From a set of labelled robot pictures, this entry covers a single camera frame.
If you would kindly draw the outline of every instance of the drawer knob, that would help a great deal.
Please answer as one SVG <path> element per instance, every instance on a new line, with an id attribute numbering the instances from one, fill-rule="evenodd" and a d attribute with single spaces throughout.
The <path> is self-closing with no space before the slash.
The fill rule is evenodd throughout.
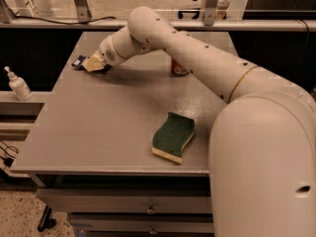
<path id="1" fill-rule="evenodd" d="M 156 235 L 158 234 L 157 231 L 155 230 L 155 228 L 153 227 L 150 231 L 149 231 L 150 235 Z"/>
<path id="2" fill-rule="evenodd" d="M 148 214 L 155 214 L 157 210 L 154 209 L 154 206 L 150 203 L 148 209 L 146 209 Z"/>

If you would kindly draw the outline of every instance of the floor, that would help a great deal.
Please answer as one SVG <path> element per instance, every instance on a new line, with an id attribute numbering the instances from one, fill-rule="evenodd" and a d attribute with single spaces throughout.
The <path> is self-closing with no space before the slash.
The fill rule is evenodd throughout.
<path id="1" fill-rule="evenodd" d="M 200 0 L 194 2 L 192 0 L 115 0 L 116 8 L 109 10 L 105 8 L 113 7 L 113 0 L 88 0 L 94 18 L 104 16 L 116 16 L 125 18 L 128 11 L 139 5 L 151 6 L 154 9 L 160 10 L 162 13 L 173 11 L 175 8 L 194 8 L 198 7 Z M 232 6 L 242 7 L 245 0 L 232 0 Z M 9 5 L 14 7 L 13 0 L 8 0 Z M 76 12 L 72 0 L 51 0 L 54 14 L 58 18 L 75 18 Z M 238 10 L 231 10 L 229 17 L 238 14 Z M 167 13 L 167 17 L 174 17 L 173 12 Z M 231 42 L 227 41 L 218 45 L 223 48 L 231 49 Z M 11 136 L 9 139 L 4 134 L 8 134 L 8 130 L 22 130 L 28 132 L 32 127 L 31 123 L 20 122 L 3 122 L 0 120 L 0 139 L 4 140 L 10 146 L 15 146 L 18 149 L 23 146 L 21 133 L 20 137 Z M 1 165 L 0 168 L 5 169 L 10 176 L 10 168 Z M 59 236 L 74 236 L 71 226 L 66 221 L 65 213 L 53 212 L 51 217 L 55 218 L 57 224 L 52 229 L 47 229 L 43 232 L 38 232 L 38 224 L 45 205 L 36 198 L 34 191 L 8 191 L 7 186 L 0 184 L 0 237 L 59 237 Z"/>

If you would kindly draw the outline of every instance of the table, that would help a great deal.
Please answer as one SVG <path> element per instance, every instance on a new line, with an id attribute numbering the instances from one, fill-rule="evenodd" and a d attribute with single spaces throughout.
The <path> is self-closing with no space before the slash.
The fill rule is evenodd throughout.
<path id="1" fill-rule="evenodd" d="M 12 172 L 30 175 L 38 198 L 67 212 L 77 236 L 209 236 L 208 139 L 225 104 L 193 74 L 171 75 L 162 51 L 107 73 L 74 70 L 71 61 L 108 34 L 79 39 Z M 182 165 L 151 152 L 168 112 L 196 122 Z"/>

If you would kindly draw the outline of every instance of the spray bottle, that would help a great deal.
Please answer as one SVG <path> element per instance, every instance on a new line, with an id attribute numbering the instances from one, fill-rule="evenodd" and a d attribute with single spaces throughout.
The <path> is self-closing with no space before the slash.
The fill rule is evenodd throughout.
<path id="1" fill-rule="evenodd" d="M 8 77 L 10 78 L 9 86 L 17 95 L 18 99 L 22 101 L 30 99 L 32 97 L 32 92 L 25 80 L 18 77 L 8 66 L 4 69 L 8 72 Z"/>

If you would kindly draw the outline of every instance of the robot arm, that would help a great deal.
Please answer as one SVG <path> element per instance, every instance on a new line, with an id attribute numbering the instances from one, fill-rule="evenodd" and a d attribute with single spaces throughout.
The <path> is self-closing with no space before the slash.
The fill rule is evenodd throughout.
<path id="1" fill-rule="evenodd" d="M 147 7 L 133 10 L 127 27 L 101 43 L 97 60 L 116 65 L 150 48 L 165 50 L 229 104 L 209 143 L 216 236 L 316 236 L 316 105 L 309 94 L 181 34 Z"/>

